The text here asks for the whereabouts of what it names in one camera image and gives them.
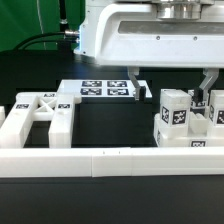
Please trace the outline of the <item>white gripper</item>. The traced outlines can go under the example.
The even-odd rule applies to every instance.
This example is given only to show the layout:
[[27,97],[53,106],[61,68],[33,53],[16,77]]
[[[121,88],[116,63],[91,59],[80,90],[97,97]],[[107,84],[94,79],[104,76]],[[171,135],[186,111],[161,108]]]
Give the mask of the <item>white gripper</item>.
[[128,67],[136,101],[146,87],[139,67],[204,68],[193,101],[207,99],[224,68],[224,1],[87,1],[80,53],[100,65]]

